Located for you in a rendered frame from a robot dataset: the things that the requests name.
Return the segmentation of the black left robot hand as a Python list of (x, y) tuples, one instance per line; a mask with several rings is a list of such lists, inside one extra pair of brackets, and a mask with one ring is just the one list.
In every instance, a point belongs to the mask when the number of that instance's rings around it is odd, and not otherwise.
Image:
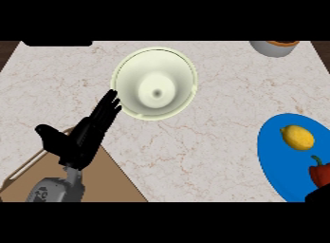
[(48, 124), (37, 126), (43, 149), (61, 157), (61, 165), (82, 171), (92, 164), (105, 133), (123, 110), (120, 102), (118, 91), (111, 89), (92, 115), (80, 121), (68, 135)]

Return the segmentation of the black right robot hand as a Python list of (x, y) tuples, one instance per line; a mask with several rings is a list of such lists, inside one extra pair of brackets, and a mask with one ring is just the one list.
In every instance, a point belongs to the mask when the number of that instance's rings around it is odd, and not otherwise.
[(330, 203), (330, 184), (316, 188), (306, 196), (307, 202)]

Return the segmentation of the red bell pepper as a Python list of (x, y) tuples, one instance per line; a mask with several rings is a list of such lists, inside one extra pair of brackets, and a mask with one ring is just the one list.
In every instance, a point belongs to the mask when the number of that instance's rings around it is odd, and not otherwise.
[(312, 155), (318, 165), (310, 167), (310, 177), (318, 188), (330, 184), (330, 162), (323, 163), (319, 156)]

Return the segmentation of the blue plate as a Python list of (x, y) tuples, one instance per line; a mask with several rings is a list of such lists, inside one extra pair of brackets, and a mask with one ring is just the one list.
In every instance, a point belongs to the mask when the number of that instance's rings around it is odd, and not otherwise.
[[(307, 151), (290, 147), (281, 129), (288, 125), (303, 126), (315, 135), (316, 144)], [(288, 202), (304, 202), (318, 186), (310, 176), (310, 167), (330, 162), (330, 130), (300, 114), (279, 114), (263, 124), (259, 134), (259, 157), (263, 172), (279, 195)]]

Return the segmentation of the pale green bowl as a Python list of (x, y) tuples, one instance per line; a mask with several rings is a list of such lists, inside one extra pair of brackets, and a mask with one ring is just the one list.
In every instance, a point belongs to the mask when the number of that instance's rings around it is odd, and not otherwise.
[(112, 74), (111, 88), (118, 91), (124, 113), (143, 121), (174, 117), (192, 103), (198, 86), (191, 59), (169, 47), (139, 49)]

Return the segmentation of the brown wooden cutting board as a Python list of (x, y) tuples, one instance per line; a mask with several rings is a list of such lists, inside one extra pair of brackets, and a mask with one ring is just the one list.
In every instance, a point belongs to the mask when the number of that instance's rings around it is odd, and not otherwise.
[[(86, 186), (83, 202), (148, 201), (104, 147), (99, 147), (95, 160), (82, 172)], [(45, 178), (67, 177), (59, 157), (42, 149), (6, 177), (0, 188), (0, 202), (25, 202), (34, 186)]]

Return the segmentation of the yellow lemon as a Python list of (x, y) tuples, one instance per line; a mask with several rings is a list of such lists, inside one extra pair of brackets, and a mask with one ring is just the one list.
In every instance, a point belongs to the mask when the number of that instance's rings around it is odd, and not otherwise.
[(288, 146), (300, 151), (310, 150), (316, 144), (313, 133), (300, 125), (288, 125), (281, 129)]

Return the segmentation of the grey pot with orange rim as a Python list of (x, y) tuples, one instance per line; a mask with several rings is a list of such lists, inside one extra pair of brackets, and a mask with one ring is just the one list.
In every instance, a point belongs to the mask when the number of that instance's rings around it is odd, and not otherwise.
[(298, 41), (251, 41), (251, 46), (267, 57), (287, 57), (298, 46)]

